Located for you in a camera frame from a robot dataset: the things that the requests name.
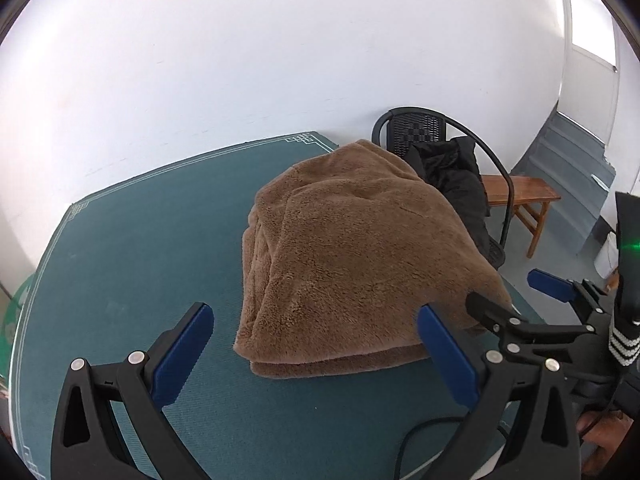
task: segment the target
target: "white door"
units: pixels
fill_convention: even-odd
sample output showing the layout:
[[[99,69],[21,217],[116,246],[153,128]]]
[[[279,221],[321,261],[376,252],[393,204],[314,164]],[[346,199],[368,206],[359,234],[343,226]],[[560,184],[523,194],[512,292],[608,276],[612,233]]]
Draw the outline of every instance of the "white door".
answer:
[[[604,144],[618,100],[616,35],[600,0],[564,0],[566,56],[558,111]]]

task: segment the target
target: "white border line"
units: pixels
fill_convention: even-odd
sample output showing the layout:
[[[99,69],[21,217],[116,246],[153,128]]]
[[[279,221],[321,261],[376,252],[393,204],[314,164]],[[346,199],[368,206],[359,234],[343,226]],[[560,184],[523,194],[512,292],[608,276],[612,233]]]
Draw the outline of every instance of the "white border line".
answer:
[[[308,140],[309,138],[313,139],[313,141],[306,142],[306,140]],[[18,395],[14,396],[12,394],[12,392],[20,391],[20,369],[22,364],[22,350],[24,348],[24,333],[26,332],[27,323],[31,315],[31,307],[33,305],[33,300],[36,297],[38,287],[40,286],[40,280],[42,278],[44,270],[47,267],[47,264],[49,263],[51,253],[53,252],[53,249],[58,243],[58,240],[60,239],[60,235],[62,234],[62,231],[64,230],[66,224],[68,224],[73,218],[75,218],[75,216],[82,209],[84,209],[88,204],[90,204],[94,200],[97,200],[98,198],[111,194],[114,191],[118,191],[125,187],[129,187],[132,184],[137,184],[153,176],[157,176],[159,174],[177,170],[178,168],[184,168],[185,166],[195,164],[196,162],[209,160],[210,158],[215,158],[220,155],[235,153],[241,150],[254,148],[255,146],[262,146],[264,144],[271,144],[272,142],[282,142],[282,141],[285,141],[285,142],[297,141],[297,142],[304,142],[305,144],[316,144],[320,146],[320,148],[325,150],[327,153],[331,153],[334,150],[333,148],[331,148],[330,146],[322,142],[322,140],[318,139],[313,133],[309,133],[309,132],[300,132],[292,136],[277,137],[275,139],[265,139],[265,140],[258,140],[254,142],[247,142],[246,144],[240,144],[239,146],[229,147],[229,149],[222,148],[221,150],[217,150],[216,152],[213,152],[213,153],[206,153],[202,156],[196,156],[194,158],[190,158],[189,160],[185,160],[183,162],[174,162],[168,167],[164,167],[158,170],[152,170],[151,172],[144,174],[138,178],[127,180],[126,182],[123,182],[122,184],[119,184],[119,185],[116,184],[115,186],[110,187],[104,190],[103,192],[98,192],[97,194],[91,195],[89,198],[79,200],[78,202],[73,204],[69,209],[66,210],[65,215],[63,216],[62,221],[60,222],[60,226],[56,230],[56,233],[54,234],[54,238],[52,239],[49,247],[47,248],[47,251],[45,252],[41,260],[41,265],[39,265],[38,269],[36,270],[36,277],[30,286],[27,303],[24,305],[24,307],[20,311],[20,317],[18,318],[18,323],[15,331],[14,346],[11,351],[11,359],[9,364],[9,384],[8,384],[9,428],[10,428],[12,441],[14,443],[14,449],[18,454],[18,456],[20,456],[24,460],[30,458],[29,448],[24,445],[24,437],[22,435],[22,422],[21,422],[22,417],[20,412],[19,397]],[[44,477],[41,473],[37,471],[37,466],[35,464],[33,464],[33,466],[36,468],[36,471],[33,471],[33,472],[36,473],[37,478],[42,478],[46,480],[46,477]]]

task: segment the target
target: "fuzzy brown fabric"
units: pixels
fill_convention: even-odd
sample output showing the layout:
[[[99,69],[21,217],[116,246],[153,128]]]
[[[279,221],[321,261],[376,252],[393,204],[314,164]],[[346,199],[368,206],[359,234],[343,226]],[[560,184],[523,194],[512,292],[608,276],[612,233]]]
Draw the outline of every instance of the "fuzzy brown fabric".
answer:
[[[242,236],[234,350],[272,378],[347,374],[427,357],[418,309],[477,325],[475,290],[509,294],[449,202],[368,140],[289,168],[255,197]]]

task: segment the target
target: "wall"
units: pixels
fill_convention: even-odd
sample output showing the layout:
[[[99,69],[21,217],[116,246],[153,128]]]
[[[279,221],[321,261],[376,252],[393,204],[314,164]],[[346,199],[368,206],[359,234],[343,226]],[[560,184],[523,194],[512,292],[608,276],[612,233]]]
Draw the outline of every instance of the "wall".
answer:
[[[618,106],[605,157],[616,170],[616,177],[600,215],[615,227],[616,191],[631,192],[640,170],[640,61],[616,25],[620,54]]]
[[[88,193],[261,137],[368,138],[401,105],[510,168],[558,98],[561,23],[561,0],[32,0],[0,46],[0,242],[33,267]]]

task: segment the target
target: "person's hand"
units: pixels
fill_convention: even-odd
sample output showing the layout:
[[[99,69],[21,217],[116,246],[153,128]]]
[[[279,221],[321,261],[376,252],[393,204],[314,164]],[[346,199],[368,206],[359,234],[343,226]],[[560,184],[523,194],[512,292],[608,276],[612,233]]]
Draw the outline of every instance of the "person's hand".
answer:
[[[578,419],[578,432],[590,425],[596,416],[598,416],[598,412],[583,413]],[[610,412],[603,416],[602,420],[583,437],[585,442],[593,442],[598,446],[598,449],[582,465],[582,472],[587,475],[596,475],[602,471],[624,440],[626,432],[632,424],[633,421],[622,412]]]

